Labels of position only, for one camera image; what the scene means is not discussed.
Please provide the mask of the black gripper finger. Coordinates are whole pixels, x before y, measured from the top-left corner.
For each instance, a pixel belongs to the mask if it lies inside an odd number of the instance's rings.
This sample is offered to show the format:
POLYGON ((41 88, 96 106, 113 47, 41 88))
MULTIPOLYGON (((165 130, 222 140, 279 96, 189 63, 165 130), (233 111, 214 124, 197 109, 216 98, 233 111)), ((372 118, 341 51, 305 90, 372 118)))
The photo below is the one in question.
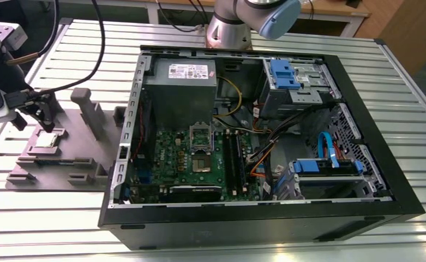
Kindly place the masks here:
POLYGON ((42 130, 50 133, 54 128, 53 93, 26 91, 25 113, 37 121, 42 130))
POLYGON ((24 130, 25 126, 26 126, 26 121, 22 118, 22 116, 20 115, 22 113, 22 108, 18 108, 14 110, 16 113, 16 117, 12 120, 12 125, 14 126, 14 128, 17 130, 24 130))

